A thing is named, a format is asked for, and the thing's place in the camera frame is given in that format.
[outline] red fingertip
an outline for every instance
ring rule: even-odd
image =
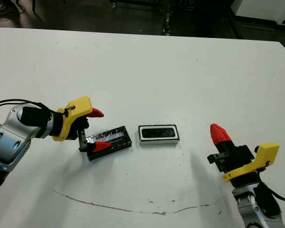
[[[210,134],[214,145],[223,141],[231,141],[231,138],[222,127],[218,126],[216,123],[211,124]]]

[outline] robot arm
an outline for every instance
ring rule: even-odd
[[[31,139],[52,136],[54,141],[75,140],[79,136],[81,152],[98,149],[97,142],[88,143],[85,129],[87,117],[103,117],[91,107],[85,96],[71,101],[66,108],[51,111],[44,105],[19,104],[13,107],[4,124],[0,124],[0,186],[29,149]],[[111,145],[102,142],[101,149]]]
[[[235,146],[227,132],[217,124],[211,125],[210,132],[219,153],[209,155],[208,161],[215,163],[219,171],[224,172],[223,180],[230,181],[234,187],[232,194],[245,227],[285,228],[274,196],[284,201],[285,198],[268,188],[259,176],[274,163],[279,145],[259,145],[254,158],[246,145]]]

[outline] table leg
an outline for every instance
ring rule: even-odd
[[[33,0],[33,12],[35,12],[36,0]]]

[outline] wire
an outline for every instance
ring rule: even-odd
[[[257,178],[258,178],[258,180],[260,181],[260,184],[262,184],[263,186],[265,186],[265,188],[267,188],[267,189],[271,192],[271,194],[274,195],[275,197],[277,197],[279,200],[285,201],[285,198],[284,198],[284,197],[280,196],[279,194],[277,194],[276,192],[274,192],[273,190],[271,190],[267,185],[264,184],[264,182],[262,182],[261,177],[260,177],[260,172],[261,172],[261,171],[257,171],[257,173],[256,173],[256,174],[257,174]]]
[[[14,13],[9,14],[10,16],[20,15],[20,14],[25,13],[25,12],[27,11],[24,6],[22,6],[22,5],[20,5],[20,4],[18,3],[18,1],[16,1],[16,4],[21,8],[22,12],[18,12],[18,13],[14,12]],[[4,6],[4,3],[0,0],[0,8],[1,8],[2,6]],[[0,21],[8,21],[8,20],[10,20],[10,17],[9,17],[9,18],[7,18],[7,17],[2,17],[2,18],[0,19]]]
[[[10,101],[18,101],[18,102],[22,102],[22,103],[9,103]],[[23,100],[23,99],[7,99],[7,100],[2,100],[0,101],[0,107],[3,106],[3,105],[18,105],[18,104],[33,104],[33,105],[36,105],[44,110],[47,110],[48,112],[50,113],[56,113],[54,112],[53,110],[50,110],[48,107],[46,107],[44,104],[42,103],[37,103],[37,102],[32,102],[32,101],[29,101],[29,100]]]
[[[0,104],[0,107],[3,106],[3,105],[21,105],[21,104],[27,104],[27,102],[23,102],[23,103],[3,103],[3,104]]]

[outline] scratch mark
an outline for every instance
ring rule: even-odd
[[[80,202],[80,203],[90,204],[90,205],[93,205],[93,206],[96,206],[96,207],[101,207],[101,208],[109,208],[109,209],[121,210],[121,211],[126,211],[126,212],[132,212],[131,210],[126,210],[126,209],[122,209],[122,208],[115,208],[115,207],[105,206],[105,205],[101,205],[101,204],[96,204],[96,203],[93,203],[93,202],[82,201],[82,200],[79,200],[79,199],[72,198],[72,197],[70,197],[68,195],[62,194],[60,192],[57,192],[56,190],[53,190],[53,191],[55,193],[61,195],[61,196],[67,197],[70,200],[75,200],[75,201]]]
[[[154,215],[167,215],[167,212],[163,211],[162,213],[159,212],[152,212]]]
[[[83,200],[75,199],[75,198],[70,197],[68,195],[65,195],[63,193],[60,193],[60,192],[58,192],[56,190],[52,190],[52,191],[55,192],[56,194],[60,195],[60,196],[66,197],[69,200],[74,200],[74,201],[79,202],[79,203],[93,205],[93,206],[100,207],[100,208],[109,208],[109,209],[120,210],[120,211],[124,211],[124,212],[139,213],[139,214],[151,214],[151,215],[176,214],[176,213],[179,213],[181,211],[188,210],[188,209],[194,209],[194,208],[200,208],[200,207],[208,207],[208,206],[211,206],[211,205],[215,205],[220,200],[226,198],[226,197],[222,197],[221,199],[217,200],[214,204],[204,204],[204,205],[200,205],[200,206],[192,206],[192,207],[183,208],[183,209],[180,209],[180,210],[177,210],[177,211],[174,211],[174,212],[166,212],[166,211],[163,211],[163,212],[157,212],[157,211],[156,212],[143,212],[143,211],[127,210],[127,209],[123,209],[123,208],[116,208],[116,207],[106,206],[106,205],[102,205],[102,204],[96,204],[96,203],[93,203],[93,202],[86,202],[86,201],[83,201]]]
[[[179,213],[179,212],[181,212],[181,211],[183,211],[183,210],[188,210],[188,209],[191,209],[191,208],[197,208],[197,206],[183,208],[183,209],[180,209],[180,210],[178,210],[178,211],[173,212],[173,214],[176,214],[176,213]]]

